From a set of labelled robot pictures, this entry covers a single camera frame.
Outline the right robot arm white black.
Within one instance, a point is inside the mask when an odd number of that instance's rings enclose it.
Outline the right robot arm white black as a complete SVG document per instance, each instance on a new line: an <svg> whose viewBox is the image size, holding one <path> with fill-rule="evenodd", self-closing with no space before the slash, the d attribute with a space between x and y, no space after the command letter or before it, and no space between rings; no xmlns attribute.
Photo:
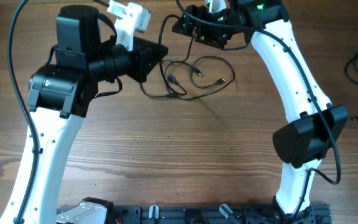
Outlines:
<svg viewBox="0 0 358 224"><path fill-rule="evenodd" d="M181 9L175 32L196 30L198 42L223 48L244 34L264 61L279 92L287 124L274 132L273 146L282 160L280 187L273 199L275 223L303 222L314 216L309 194L313 177L347 121L343 105L333 106L313 78L295 40L281 1L207 1Z"/></svg>

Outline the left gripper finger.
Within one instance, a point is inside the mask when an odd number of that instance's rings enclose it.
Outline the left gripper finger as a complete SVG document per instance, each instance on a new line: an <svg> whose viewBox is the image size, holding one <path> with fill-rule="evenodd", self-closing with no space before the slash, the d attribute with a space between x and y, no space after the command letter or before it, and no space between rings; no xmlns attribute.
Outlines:
<svg viewBox="0 0 358 224"><path fill-rule="evenodd" d="M152 58L164 58L168 54L168 48L140 37L134 37L134 45L141 51L151 54Z"/></svg>
<svg viewBox="0 0 358 224"><path fill-rule="evenodd" d="M141 51L141 83L147 81L147 75L163 58L152 58L150 53Z"/></svg>

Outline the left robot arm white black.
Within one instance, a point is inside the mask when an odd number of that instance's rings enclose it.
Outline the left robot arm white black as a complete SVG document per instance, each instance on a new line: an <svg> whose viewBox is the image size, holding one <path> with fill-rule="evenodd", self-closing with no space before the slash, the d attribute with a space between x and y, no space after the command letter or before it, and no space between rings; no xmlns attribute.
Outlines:
<svg viewBox="0 0 358 224"><path fill-rule="evenodd" d="M28 122L25 148L1 223L120 223L112 202L86 198L57 213L57 199L71 146L90 102L101 97L99 82L119 83L127 75L144 83L168 50L136 37L151 13L139 4L110 1L95 7L61 8L57 44L30 78L29 96L20 100Z"/></svg>

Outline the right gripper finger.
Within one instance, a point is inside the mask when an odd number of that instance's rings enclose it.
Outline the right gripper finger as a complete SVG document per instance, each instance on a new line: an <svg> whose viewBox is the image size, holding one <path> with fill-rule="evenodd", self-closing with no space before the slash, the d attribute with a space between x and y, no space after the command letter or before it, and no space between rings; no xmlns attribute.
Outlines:
<svg viewBox="0 0 358 224"><path fill-rule="evenodd" d="M185 12L188 14L183 14L184 20L188 21L207 21L211 22L211 14L208 11L206 6L195 6L190 5L185 8Z"/></svg>
<svg viewBox="0 0 358 224"><path fill-rule="evenodd" d="M192 19L186 15L181 16L179 20L172 26L172 31L176 34L185 35L188 37L193 36L197 32Z"/></svg>

